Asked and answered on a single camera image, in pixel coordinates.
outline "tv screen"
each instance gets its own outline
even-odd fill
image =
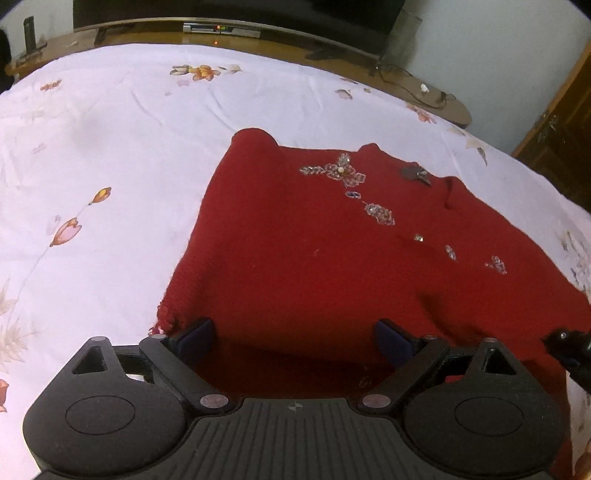
[[[404,0],[74,0],[74,27],[133,18],[245,21],[379,55]]]

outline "floral bedsheet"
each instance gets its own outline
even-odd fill
[[[0,478],[38,473],[27,408],[91,336],[137,343],[232,135],[357,150],[457,176],[591,296],[591,217],[544,178],[419,107],[311,67],[203,46],[104,47],[0,96]],[[574,457],[591,401],[569,384]]]

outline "white wall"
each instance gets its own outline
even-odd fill
[[[35,16],[37,40],[52,38],[69,33],[73,29],[73,0],[22,0],[0,20],[0,27],[8,35],[12,57],[25,50],[25,34],[22,22],[26,17]]]
[[[510,153],[544,112],[591,38],[568,0],[407,0],[423,19],[406,68],[453,93],[468,129]]]

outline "circular cap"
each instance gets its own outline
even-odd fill
[[[523,424],[519,407],[500,398],[470,398],[456,407],[457,422],[483,437],[501,437],[516,432]]]
[[[384,408],[390,405],[390,399],[379,393],[366,395],[361,402],[368,408]]]
[[[546,468],[562,443],[560,410],[541,389],[526,385],[512,393],[486,375],[488,384],[469,377],[414,397],[404,411],[408,437],[435,465],[462,478],[522,478]]]
[[[227,396],[218,393],[205,395],[199,401],[199,403],[206,408],[222,408],[225,407],[228,402],[229,400]]]
[[[78,433],[106,435],[131,423],[135,407],[120,397],[97,395],[74,403],[66,412],[66,421]]]
[[[22,432],[43,470],[118,476],[156,462],[178,444],[186,431],[178,399],[108,372],[54,380],[25,415]]]

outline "cabinet door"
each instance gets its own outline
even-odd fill
[[[591,43],[514,157],[591,211]]]

